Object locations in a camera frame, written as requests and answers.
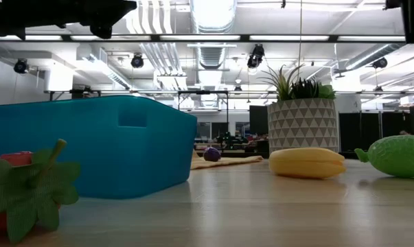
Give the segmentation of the black standing panel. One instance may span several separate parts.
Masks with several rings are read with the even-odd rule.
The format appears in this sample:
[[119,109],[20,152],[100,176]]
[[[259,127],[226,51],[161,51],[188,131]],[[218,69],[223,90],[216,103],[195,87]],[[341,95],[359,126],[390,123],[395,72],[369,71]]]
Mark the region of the black standing panel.
[[249,120],[252,134],[268,133],[268,108],[266,106],[249,106]]

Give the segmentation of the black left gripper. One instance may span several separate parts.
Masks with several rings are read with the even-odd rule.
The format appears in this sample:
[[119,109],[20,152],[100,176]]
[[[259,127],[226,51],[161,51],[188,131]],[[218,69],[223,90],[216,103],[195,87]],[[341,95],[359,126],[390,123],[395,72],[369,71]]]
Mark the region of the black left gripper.
[[123,16],[137,9],[134,0],[65,0],[68,23],[89,26],[98,38],[110,38],[113,25]]

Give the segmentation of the dark green succulent plant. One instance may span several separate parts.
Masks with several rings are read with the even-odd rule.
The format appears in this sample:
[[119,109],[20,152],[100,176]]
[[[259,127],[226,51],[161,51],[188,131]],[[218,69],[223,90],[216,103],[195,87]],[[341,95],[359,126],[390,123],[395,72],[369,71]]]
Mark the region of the dark green succulent plant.
[[319,84],[313,79],[299,78],[291,86],[293,99],[317,98],[319,96]]

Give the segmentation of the black background rig frame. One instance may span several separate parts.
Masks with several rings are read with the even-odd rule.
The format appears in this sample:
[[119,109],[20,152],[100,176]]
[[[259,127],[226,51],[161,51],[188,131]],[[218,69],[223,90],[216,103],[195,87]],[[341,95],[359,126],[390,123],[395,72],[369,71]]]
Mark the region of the black background rig frame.
[[211,146],[222,148],[222,142],[214,141],[216,136],[229,132],[230,94],[228,90],[177,91],[176,108],[197,117],[198,120],[198,133],[194,140],[196,151]]

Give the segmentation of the light green toy fruit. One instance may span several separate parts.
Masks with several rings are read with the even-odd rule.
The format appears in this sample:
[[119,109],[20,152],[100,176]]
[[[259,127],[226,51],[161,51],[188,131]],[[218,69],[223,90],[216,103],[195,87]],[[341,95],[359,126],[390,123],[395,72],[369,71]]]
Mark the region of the light green toy fruit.
[[356,148],[363,163],[378,171],[400,178],[414,178],[414,135],[385,137],[372,143],[367,151]]

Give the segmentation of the teal plastic tub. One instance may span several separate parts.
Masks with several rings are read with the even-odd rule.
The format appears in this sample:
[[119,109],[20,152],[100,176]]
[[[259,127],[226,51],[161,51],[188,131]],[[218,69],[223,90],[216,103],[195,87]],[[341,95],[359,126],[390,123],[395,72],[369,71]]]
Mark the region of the teal plastic tub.
[[83,197],[137,198],[189,177],[197,119],[144,97],[0,105],[0,155],[64,139],[61,161],[80,164]]

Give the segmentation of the purple toy ball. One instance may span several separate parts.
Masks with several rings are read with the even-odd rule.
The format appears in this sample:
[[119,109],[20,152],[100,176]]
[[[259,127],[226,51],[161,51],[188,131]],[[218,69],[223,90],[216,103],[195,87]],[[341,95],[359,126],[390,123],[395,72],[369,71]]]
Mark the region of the purple toy ball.
[[221,159],[221,153],[213,147],[208,147],[204,149],[203,158],[206,161],[217,162]]

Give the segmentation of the black partition wall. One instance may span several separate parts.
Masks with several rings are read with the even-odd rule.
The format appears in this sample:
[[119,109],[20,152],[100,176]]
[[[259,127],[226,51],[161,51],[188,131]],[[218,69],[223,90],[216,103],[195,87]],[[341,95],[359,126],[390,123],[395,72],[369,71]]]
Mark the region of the black partition wall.
[[379,139],[411,131],[410,113],[403,111],[339,113],[338,120],[342,153],[368,150]]

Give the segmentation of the red toy strawberry green leaves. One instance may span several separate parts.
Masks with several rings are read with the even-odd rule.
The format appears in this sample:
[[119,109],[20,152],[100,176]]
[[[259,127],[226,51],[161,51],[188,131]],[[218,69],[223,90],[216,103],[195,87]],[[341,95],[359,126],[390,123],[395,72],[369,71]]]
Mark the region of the red toy strawberry green leaves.
[[59,139],[51,149],[0,156],[0,230],[10,242],[21,242],[37,224],[57,230],[60,207],[78,201],[80,164],[57,161],[66,144]]

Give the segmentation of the light green leafy plant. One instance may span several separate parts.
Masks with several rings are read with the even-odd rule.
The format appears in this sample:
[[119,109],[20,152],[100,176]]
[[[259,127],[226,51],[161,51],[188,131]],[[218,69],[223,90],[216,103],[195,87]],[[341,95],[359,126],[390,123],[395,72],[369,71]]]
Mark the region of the light green leafy plant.
[[318,84],[319,94],[318,98],[322,99],[335,99],[336,91],[330,84]]

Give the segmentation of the spiky green grass plant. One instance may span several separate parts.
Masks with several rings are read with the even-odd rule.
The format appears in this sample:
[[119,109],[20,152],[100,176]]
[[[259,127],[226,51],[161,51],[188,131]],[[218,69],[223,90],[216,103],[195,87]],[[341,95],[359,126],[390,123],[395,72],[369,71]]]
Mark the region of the spiky green grass plant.
[[271,67],[268,67],[268,71],[263,71],[266,76],[257,78],[258,80],[261,80],[262,82],[275,87],[278,101],[286,101],[292,99],[292,80],[299,75],[299,71],[303,67],[303,64],[293,68],[290,71],[288,77],[286,77],[284,74],[284,67],[285,65],[282,65],[278,71],[275,71]]

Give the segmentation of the yellow cloth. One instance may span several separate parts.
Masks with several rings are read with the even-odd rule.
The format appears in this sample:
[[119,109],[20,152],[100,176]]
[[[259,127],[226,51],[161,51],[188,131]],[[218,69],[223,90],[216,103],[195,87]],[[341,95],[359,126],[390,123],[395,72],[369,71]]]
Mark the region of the yellow cloth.
[[262,156],[250,156],[246,158],[221,158],[219,161],[206,161],[203,157],[197,155],[195,151],[192,154],[191,170],[205,169],[210,167],[220,167],[229,165],[242,165],[248,163],[258,163],[263,161]]

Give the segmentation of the silver ventilation duct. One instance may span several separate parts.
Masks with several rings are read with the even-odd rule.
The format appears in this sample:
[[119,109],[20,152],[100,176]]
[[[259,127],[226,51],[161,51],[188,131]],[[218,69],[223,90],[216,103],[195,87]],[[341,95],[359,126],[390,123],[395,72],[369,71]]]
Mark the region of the silver ventilation duct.
[[[195,34],[228,34],[233,29],[237,0],[189,0]],[[218,69],[225,61],[226,47],[199,47],[196,55],[204,69]]]

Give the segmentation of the black table edge rail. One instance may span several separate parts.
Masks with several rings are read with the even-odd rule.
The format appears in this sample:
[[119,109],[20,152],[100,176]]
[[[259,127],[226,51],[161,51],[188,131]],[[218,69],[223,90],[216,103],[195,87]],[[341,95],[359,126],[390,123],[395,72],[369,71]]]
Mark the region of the black table edge rail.
[[367,153],[363,150],[356,150],[351,152],[340,152],[340,155],[344,156],[346,159],[356,159],[361,162],[368,162],[369,158]]

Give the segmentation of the white grey triangle planter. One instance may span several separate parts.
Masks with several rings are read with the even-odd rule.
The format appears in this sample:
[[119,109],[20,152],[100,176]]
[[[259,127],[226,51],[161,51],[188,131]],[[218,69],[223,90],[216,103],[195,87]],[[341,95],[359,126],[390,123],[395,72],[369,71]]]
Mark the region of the white grey triangle planter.
[[274,102],[268,111],[269,152],[289,148],[339,151],[333,99],[307,98]]

